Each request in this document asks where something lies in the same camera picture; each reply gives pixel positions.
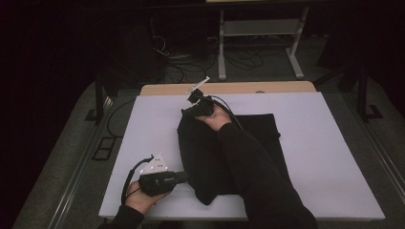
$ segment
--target cable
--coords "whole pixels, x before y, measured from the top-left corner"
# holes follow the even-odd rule
[[[172,83],[176,83],[176,84],[182,83],[182,80],[186,77],[184,70],[182,68],[174,66],[174,65],[168,65],[167,67],[177,69],[181,72],[181,78],[177,82],[175,82],[175,80],[172,78],[172,76],[169,75],[169,77],[172,79]]]
[[[243,130],[244,128],[241,125],[241,122],[238,120],[238,118],[232,113],[232,111],[230,110],[229,106],[219,97],[217,96],[211,96],[211,97],[216,97],[219,98],[226,106],[224,106],[224,104],[220,103],[219,101],[209,98],[209,97],[204,97],[204,96],[196,96],[199,99],[203,99],[203,100],[207,100],[207,101],[211,101],[213,103],[215,103],[217,106],[219,106],[220,108],[222,108],[226,113],[229,114],[229,116],[233,119],[234,122],[236,122],[236,124],[238,125],[239,129]]]
[[[136,169],[139,167],[140,164],[142,164],[144,162],[150,162],[153,158],[154,157],[151,156],[149,158],[143,159],[142,161],[138,162],[138,164],[136,164],[132,170],[129,171],[128,177],[125,180],[124,187],[122,188],[122,194],[121,194],[121,204],[122,205],[125,204],[125,200],[130,196],[130,195],[127,195],[127,191],[128,191],[129,183],[131,182],[131,179],[134,176]]]
[[[175,68],[175,69],[180,70],[180,72],[181,72],[181,79],[180,79],[177,83],[181,83],[184,78],[186,78],[186,81],[187,81],[187,75],[186,75],[185,72],[190,72],[190,73],[200,73],[200,72],[203,72],[203,77],[206,77],[206,71],[205,71],[205,69],[204,69],[203,67],[198,66],[198,65],[192,65],[192,66],[198,67],[198,68],[200,68],[200,70],[199,70],[199,71],[192,71],[192,70],[188,70],[188,69],[185,69],[185,68],[182,68],[182,67],[179,67],[179,66],[176,66],[176,65],[172,65],[172,64],[168,64],[168,65],[167,65],[167,67],[171,67],[171,68]]]
[[[192,54],[182,55],[180,57],[171,56],[168,59],[169,59],[169,62],[171,62],[172,64],[176,64],[176,63],[173,63],[173,62],[180,62],[180,61],[184,61],[184,59],[189,59],[189,58],[196,58],[196,59],[195,60],[190,60],[190,62],[183,62],[182,64],[194,64],[194,63],[198,63],[198,62],[203,60],[203,57],[198,56],[198,55],[192,55]]]
[[[224,56],[226,57],[226,61],[234,66],[235,68],[242,69],[242,70],[253,70],[255,68],[261,67],[264,65],[264,59],[263,57],[265,56],[272,56],[275,54],[278,54],[282,51],[284,51],[287,47],[290,46],[292,41],[289,42],[289,45],[282,47],[280,50],[269,53],[269,54],[262,54],[262,52],[269,46],[270,41],[267,41],[262,48],[260,48],[258,51],[255,52],[248,52],[248,51],[243,51],[241,48],[237,48],[232,44],[232,48],[236,49],[234,54],[239,58],[236,59],[232,57],[229,54],[225,54]]]
[[[153,36],[153,38],[160,38],[163,41],[163,47],[160,50],[158,50],[156,48],[152,48],[152,49],[154,49],[156,52],[158,52],[162,55],[166,55],[166,56],[170,55],[170,52],[164,50],[166,48],[166,41],[164,40],[164,38],[161,36],[157,36],[157,35]]]
[[[212,62],[211,62],[207,67],[205,67],[205,68],[202,67],[202,66],[200,66],[200,65],[194,64],[194,63],[197,63],[197,62],[200,62],[200,61],[202,61],[202,59],[199,59],[199,60],[193,61],[193,62],[185,62],[185,63],[173,63],[173,62],[169,62],[169,63],[167,63],[167,67],[176,68],[176,69],[180,70],[183,74],[185,74],[184,72],[189,72],[189,73],[203,73],[203,76],[202,76],[202,77],[205,78],[206,75],[207,75],[206,71],[209,70],[209,69],[211,69],[211,68],[215,65],[215,63],[216,63],[216,61],[217,61],[217,58],[214,57],[213,60],[212,60]],[[190,70],[190,69],[187,69],[187,68],[186,68],[187,66],[198,68],[198,70]]]
[[[129,103],[131,103],[131,102],[134,102],[134,101],[135,101],[135,99],[131,99],[131,100],[125,102],[124,104],[120,105],[118,108],[116,108],[116,109],[110,114],[110,116],[108,117],[108,120],[107,120],[107,132],[108,132],[108,134],[110,134],[111,136],[116,137],[116,138],[123,138],[123,137],[124,137],[123,135],[115,135],[115,134],[111,131],[111,129],[110,129],[111,118],[114,116],[114,114],[115,114],[117,111],[119,111],[119,110],[120,110],[121,108],[123,108],[125,105],[127,105],[127,104],[129,104]]]

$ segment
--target white bracket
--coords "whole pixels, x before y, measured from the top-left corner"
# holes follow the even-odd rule
[[[168,171],[169,168],[164,161],[163,154],[155,156],[142,170],[140,170],[140,175],[156,174]]]
[[[201,81],[200,83],[193,84],[193,86],[191,86],[191,89],[188,90],[187,92],[185,92],[185,94],[191,94],[192,92],[194,92],[196,89],[198,89],[202,84],[204,84],[208,80],[209,80],[209,77],[206,76],[205,79],[203,81]]]

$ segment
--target wooden table edge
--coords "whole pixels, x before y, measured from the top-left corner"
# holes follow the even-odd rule
[[[145,85],[140,95],[184,94],[193,84]],[[309,81],[205,83],[199,87],[205,94],[255,94],[255,93],[315,93]]]

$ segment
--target dark background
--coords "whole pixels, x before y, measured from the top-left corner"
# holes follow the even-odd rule
[[[115,2],[115,7],[129,4]],[[355,60],[355,68],[364,66],[405,115],[404,4],[365,2],[312,6],[304,36],[328,34],[319,65],[335,69]],[[150,49],[156,44],[150,38],[149,12],[89,14],[80,8],[106,6],[107,1],[79,3],[9,0],[0,5],[1,228],[12,226],[76,101],[98,73],[109,95],[160,81],[165,60]],[[218,12],[192,14],[189,25],[181,24],[180,14],[158,14],[160,23],[153,29],[171,37],[169,46],[183,44],[189,52],[204,54],[206,36],[217,31],[218,21],[212,18]],[[260,14],[234,11],[235,17],[252,15]],[[196,24],[202,28],[197,32],[192,30]],[[186,35],[176,36],[176,28]],[[358,76],[354,72],[347,74],[347,88]]]

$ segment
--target white table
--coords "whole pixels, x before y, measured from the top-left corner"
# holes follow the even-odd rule
[[[378,203],[320,93],[219,94],[236,115],[274,114],[291,181],[317,219],[383,219]],[[130,169],[163,153],[170,171],[182,171],[177,127],[187,95],[142,95],[135,102],[99,215],[113,218]],[[139,178],[136,171],[134,180]],[[180,184],[148,219],[245,219],[239,196],[209,206]]]
[[[208,0],[207,3],[223,2],[224,0]],[[220,80],[226,80],[225,59],[224,59],[224,38],[228,36],[247,36],[247,35],[294,35],[290,47],[286,48],[289,63],[294,70],[297,79],[303,79],[304,74],[295,57],[298,42],[300,41],[309,8],[305,7],[299,18],[289,19],[271,19],[271,20],[245,20],[245,21],[224,21],[224,11],[220,14],[220,49],[218,54],[218,77]]]

